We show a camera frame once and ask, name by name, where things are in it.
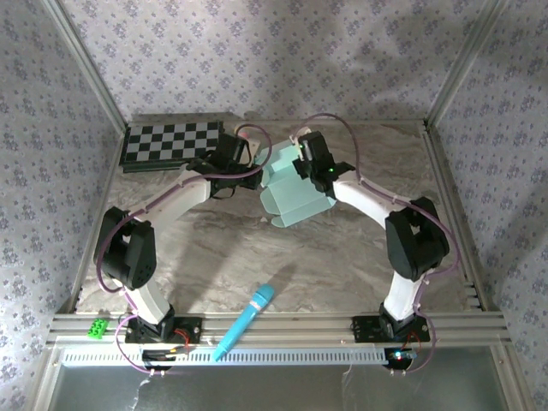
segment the floral wallpaper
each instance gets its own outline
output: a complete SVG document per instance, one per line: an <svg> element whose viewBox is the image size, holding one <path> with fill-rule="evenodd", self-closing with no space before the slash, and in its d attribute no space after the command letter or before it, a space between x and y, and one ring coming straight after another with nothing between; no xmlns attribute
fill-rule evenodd
<svg viewBox="0 0 548 411"><path fill-rule="evenodd" d="M482 2L63 0L126 121L422 118Z"/></svg>
<svg viewBox="0 0 548 411"><path fill-rule="evenodd" d="M538 409L548 409L548 5L515 0L438 126Z"/></svg>
<svg viewBox="0 0 548 411"><path fill-rule="evenodd" d="M0 409L21 409L117 136L41 3L0 13Z"/></svg>

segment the blue marker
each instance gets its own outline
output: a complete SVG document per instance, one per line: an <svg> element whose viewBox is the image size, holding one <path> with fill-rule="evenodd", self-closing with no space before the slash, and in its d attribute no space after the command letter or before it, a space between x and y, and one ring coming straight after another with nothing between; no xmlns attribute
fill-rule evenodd
<svg viewBox="0 0 548 411"><path fill-rule="evenodd" d="M232 324L230 330L224 335L223 339L213 352L213 359L219 361L223 355L228 353L234 344L238 341L241 334L248 328L257 313L266 307L274 295L274 288L268 284L263 284L259 287L255 295L252 297L249 305L240 314L240 317Z"/></svg>

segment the green terminal block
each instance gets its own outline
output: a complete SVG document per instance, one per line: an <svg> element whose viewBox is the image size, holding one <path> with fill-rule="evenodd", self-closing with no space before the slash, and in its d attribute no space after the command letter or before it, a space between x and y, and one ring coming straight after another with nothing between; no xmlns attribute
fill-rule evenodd
<svg viewBox="0 0 548 411"><path fill-rule="evenodd" d="M103 337L106 327L109 325L109 322L106 319L94 319L92 327L87 332L87 336L100 340Z"/></svg>

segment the gray marble floor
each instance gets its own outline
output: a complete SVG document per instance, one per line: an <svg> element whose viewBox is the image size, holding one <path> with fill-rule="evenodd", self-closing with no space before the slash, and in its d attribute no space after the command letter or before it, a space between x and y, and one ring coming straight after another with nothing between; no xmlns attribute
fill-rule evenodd
<svg viewBox="0 0 548 411"><path fill-rule="evenodd" d="M280 141L290 126L267 126ZM314 126L327 139L336 161L354 164L351 140L338 124ZM421 139L398 128L354 127L360 138L364 176L395 193L427 195L444 212ZM176 171L116 173L109 206L130 207L177 176ZM386 296L392 270L383 230L350 206L331 210L287 229L270 224L259 193L239 189L230 200L208 200L157 237L154 279L179 313L234 312L246 306L261 283L277 294L273 312L376 311ZM445 260L451 261L452 255ZM107 295L89 267L78 312L121 311L125 300ZM429 311L466 310L462 274L432 282L423 299Z"/></svg>

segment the chessboard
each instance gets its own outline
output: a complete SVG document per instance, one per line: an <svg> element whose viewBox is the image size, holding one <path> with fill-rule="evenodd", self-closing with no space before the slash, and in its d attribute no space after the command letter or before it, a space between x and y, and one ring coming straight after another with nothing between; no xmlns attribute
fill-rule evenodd
<svg viewBox="0 0 548 411"><path fill-rule="evenodd" d="M124 173L176 170L215 150L222 122L131 126L124 136L120 165Z"/></svg>

